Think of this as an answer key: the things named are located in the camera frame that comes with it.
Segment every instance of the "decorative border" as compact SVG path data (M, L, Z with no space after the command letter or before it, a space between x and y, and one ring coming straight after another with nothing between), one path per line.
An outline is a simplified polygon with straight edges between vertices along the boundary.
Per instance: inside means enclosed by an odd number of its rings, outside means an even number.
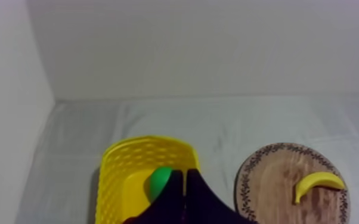
M240 195L242 198L242 207L241 211L245 212L246 217L250 220L256 220L255 211L251 209L251 207L248 205L250 202L249 193L250 193L250 187L249 187L249 174L253 170L253 168L258 165L258 163L262 160L263 157L270 153L275 153L278 150L289 150L295 153L299 153L301 155L308 155L312 157L314 160L318 161L322 166L326 167L327 169L331 170L331 172L337 176L340 176L339 172L336 170L336 168L326 159L324 156L322 156L320 153L316 152L315 150L306 147L304 145L294 144L294 143L276 143L267 145L258 151L256 151L254 154L252 154L244 164L242 164L241 169L239 172L243 172L240 180L241 180L241 188L240 188ZM348 221L348 190L344 189L341 191L341 214L339 215L339 218L341 222L339 224L347 224Z

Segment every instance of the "wooden plate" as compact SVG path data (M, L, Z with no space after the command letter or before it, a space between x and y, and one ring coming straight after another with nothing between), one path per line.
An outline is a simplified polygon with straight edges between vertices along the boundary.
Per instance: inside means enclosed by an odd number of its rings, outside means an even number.
M295 184L319 171L341 177L328 159L311 148L291 143L267 145L246 159L238 171L236 210L259 224L347 224L347 189L313 188L300 204L293 203Z

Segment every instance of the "table surface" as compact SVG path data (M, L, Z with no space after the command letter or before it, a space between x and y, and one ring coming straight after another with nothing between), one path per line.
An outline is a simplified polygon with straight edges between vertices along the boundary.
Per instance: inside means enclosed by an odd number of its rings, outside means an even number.
M236 173L260 147L295 142L326 156L359 223L359 97L255 96L61 102L39 140L17 224L94 222L98 167L123 138L168 135L199 153L202 175L234 207Z

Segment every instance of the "white wall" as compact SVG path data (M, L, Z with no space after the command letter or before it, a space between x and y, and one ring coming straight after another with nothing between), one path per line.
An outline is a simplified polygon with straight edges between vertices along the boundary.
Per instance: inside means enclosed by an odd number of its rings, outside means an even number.
M359 0L28 0L58 98L359 93Z
M24 2L0 1L0 224L14 223L53 105Z

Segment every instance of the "green ball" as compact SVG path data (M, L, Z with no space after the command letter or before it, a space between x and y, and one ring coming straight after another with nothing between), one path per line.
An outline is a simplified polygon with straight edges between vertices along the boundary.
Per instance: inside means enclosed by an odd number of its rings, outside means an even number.
M167 166L157 168L150 176L150 199L154 201L170 179L172 169Z

